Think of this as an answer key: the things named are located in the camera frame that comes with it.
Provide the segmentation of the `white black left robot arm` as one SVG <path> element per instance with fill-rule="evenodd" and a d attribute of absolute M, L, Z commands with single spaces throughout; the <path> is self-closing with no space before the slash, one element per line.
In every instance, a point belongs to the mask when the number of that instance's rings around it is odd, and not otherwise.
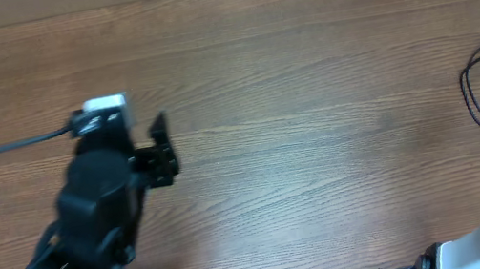
<path fill-rule="evenodd" d="M 26 269 L 126 269 L 136 256 L 148 191 L 173 184 L 179 171 L 164 113 L 149 136 L 153 146 L 136 148 L 117 119 L 78 135 L 57 218 Z"/>

